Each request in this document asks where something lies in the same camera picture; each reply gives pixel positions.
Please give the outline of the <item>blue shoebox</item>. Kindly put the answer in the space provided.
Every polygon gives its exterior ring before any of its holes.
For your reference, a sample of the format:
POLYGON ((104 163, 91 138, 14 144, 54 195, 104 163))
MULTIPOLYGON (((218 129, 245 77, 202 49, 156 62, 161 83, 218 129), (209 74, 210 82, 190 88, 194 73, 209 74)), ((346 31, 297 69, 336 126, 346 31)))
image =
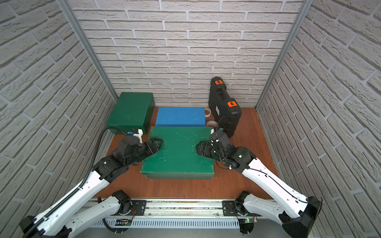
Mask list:
POLYGON ((156 127, 205 127, 203 107, 160 107, 156 127))

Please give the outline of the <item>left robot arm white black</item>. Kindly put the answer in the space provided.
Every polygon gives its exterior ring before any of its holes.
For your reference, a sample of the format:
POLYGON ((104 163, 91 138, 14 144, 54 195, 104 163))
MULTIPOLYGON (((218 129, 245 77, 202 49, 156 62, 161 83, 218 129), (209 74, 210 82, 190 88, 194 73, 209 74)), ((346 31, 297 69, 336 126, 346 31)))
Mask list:
POLYGON ((85 178, 65 197, 38 214, 27 216, 19 223, 25 238, 73 238, 93 223, 110 215, 136 214, 131 198, 122 190, 96 206, 78 213, 78 210, 95 194, 117 177, 161 149, 163 140, 151 138, 145 143, 140 137, 127 135, 120 141, 116 152, 102 158, 89 169, 85 178))

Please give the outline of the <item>green shoebox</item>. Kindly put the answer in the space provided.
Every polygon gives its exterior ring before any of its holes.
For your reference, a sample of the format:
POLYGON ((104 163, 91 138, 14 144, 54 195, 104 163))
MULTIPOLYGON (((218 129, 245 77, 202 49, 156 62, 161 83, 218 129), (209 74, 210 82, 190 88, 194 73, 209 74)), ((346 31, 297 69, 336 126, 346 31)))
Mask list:
POLYGON ((155 102, 152 93, 123 92, 106 126, 118 128, 123 132, 141 129, 143 134, 147 134, 154 107, 155 102))
POLYGON ((214 161, 197 155, 196 145, 210 141, 208 127, 152 127, 149 138, 159 138, 159 152, 142 162, 140 172, 148 179, 205 179, 214 176, 214 161))

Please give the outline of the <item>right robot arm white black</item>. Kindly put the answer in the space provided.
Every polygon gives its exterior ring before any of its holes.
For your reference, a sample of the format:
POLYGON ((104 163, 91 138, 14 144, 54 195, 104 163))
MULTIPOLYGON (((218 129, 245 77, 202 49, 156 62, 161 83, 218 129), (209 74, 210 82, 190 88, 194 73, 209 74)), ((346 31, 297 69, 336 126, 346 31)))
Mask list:
POLYGON ((226 133, 215 131, 210 141, 196 145, 199 156, 222 162, 259 185, 272 199, 262 199, 242 191, 235 200, 239 215, 258 214, 280 224, 292 238, 306 238, 320 213, 322 202, 306 197, 271 172, 248 148, 235 147, 226 133))

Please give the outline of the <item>green shoebox front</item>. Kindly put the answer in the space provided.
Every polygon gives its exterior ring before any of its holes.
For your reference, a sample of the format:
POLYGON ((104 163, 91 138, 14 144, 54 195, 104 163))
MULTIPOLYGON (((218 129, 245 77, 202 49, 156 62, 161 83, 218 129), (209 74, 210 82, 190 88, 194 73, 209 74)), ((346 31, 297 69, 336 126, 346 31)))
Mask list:
POLYGON ((214 161, 197 155, 196 145, 210 141, 208 127, 152 127, 149 138, 159 138, 159 152, 142 162, 140 172, 148 179, 205 179, 214 176, 214 161))

